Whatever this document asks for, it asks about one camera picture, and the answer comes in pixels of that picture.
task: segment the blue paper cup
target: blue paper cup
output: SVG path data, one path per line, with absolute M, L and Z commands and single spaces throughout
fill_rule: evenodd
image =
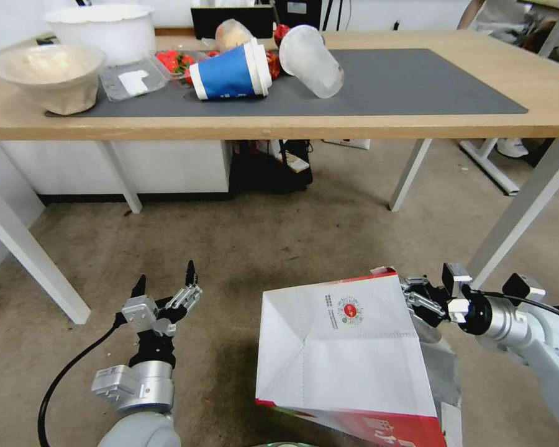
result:
M 263 45 L 255 39 L 190 66 L 199 99 L 267 96 L 271 75 Z

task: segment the table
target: table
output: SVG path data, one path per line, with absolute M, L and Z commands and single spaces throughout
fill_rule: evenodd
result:
M 0 81 L 0 140 L 99 140 L 104 159 L 134 212 L 140 201 L 113 140 L 416 138 L 389 202 L 397 211 L 433 138 L 556 137 L 520 193 L 469 265 L 480 286 L 559 188 L 559 65 L 473 31 L 329 32 L 334 49 L 429 48 L 507 95 L 528 113 L 517 115 L 407 115 L 314 117 L 48 118 L 11 85 Z M 159 38 L 161 48 L 189 37 Z M 75 323 L 89 308 L 0 197 L 0 239 Z
M 539 51 L 539 55 L 549 57 L 555 44 L 559 40 L 559 0 L 518 0 L 520 3 L 532 5 L 532 11 L 555 19 L 555 26 L 549 33 L 545 43 Z
M 556 18 L 557 22 L 549 33 L 545 43 L 542 45 L 538 55 L 549 57 L 555 44 L 559 40 L 559 0 L 518 0 L 521 3 L 530 4 L 532 10 L 547 17 Z M 487 174 L 493 182 L 507 196 L 515 196 L 519 191 L 519 187 L 512 179 L 507 177 L 491 160 L 489 155 L 493 151 L 498 138 L 489 138 L 484 141 L 480 148 L 476 148 L 474 144 L 468 140 L 460 141 L 463 151 Z

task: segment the white shoe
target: white shoe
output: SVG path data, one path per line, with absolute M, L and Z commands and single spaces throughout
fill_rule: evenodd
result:
M 509 158 L 520 158 L 528 155 L 528 149 L 521 138 L 500 138 L 497 140 L 497 152 Z

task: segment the white table leg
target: white table leg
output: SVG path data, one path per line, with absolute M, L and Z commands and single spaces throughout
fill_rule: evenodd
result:
M 553 142 L 516 198 L 509 204 L 472 257 L 468 264 L 468 272 L 474 278 L 473 287 L 480 287 L 484 283 L 557 189 L 559 189 L 559 138 Z
M 506 196 L 515 196 L 520 190 L 512 179 L 507 177 L 495 164 L 489 160 L 489 155 L 493 151 L 498 138 L 489 138 L 484 141 L 480 149 L 472 144 L 471 141 L 462 140 L 460 141 L 461 149 L 468 155 L 474 163 L 479 166 L 483 172 L 491 179 L 493 182 L 501 188 Z
M 408 192 L 408 189 L 412 184 L 412 180 L 414 180 L 414 177 L 418 172 L 418 168 L 420 168 L 420 164 L 422 163 L 422 159 L 427 153 L 427 150 L 429 149 L 430 143 L 432 141 L 433 140 L 429 139 L 416 140 L 416 144 L 412 149 L 410 158 L 408 158 L 408 162 L 406 163 L 404 172 L 399 178 L 398 186 L 396 186 L 396 190 L 393 192 L 391 200 L 389 201 L 389 209 L 393 212 L 398 211 L 400 206 L 402 206 L 402 202 L 406 197 L 406 193 Z
M 1 196 L 0 240 L 74 323 L 87 321 L 89 307 Z
M 131 211 L 135 214 L 140 213 L 143 205 L 135 192 L 135 187 L 130 181 L 129 175 L 126 172 L 122 161 L 114 149 L 114 145 L 110 141 L 96 141 L 96 145 L 103 154 L 112 175 L 118 182 L 118 185 L 122 190 L 122 194 L 124 195 L 126 202 L 129 204 Z
M 553 51 L 553 48 L 555 48 L 555 44 L 557 43 L 558 40 L 559 40 L 559 19 L 555 22 L 555 26 L 553 26 L 553 29 L 551 30 L 547 39 L 545 40 L 545 43 L 542 44 L 542 47 L 540 48 L 539 51 L 539 56 L 548 58 L 551 52 Z

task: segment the white paper bag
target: white paper bag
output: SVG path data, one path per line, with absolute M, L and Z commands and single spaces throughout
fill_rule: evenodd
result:
M 263 293 L 258 404 L 392 447 L 444 447 L 395 271 Z

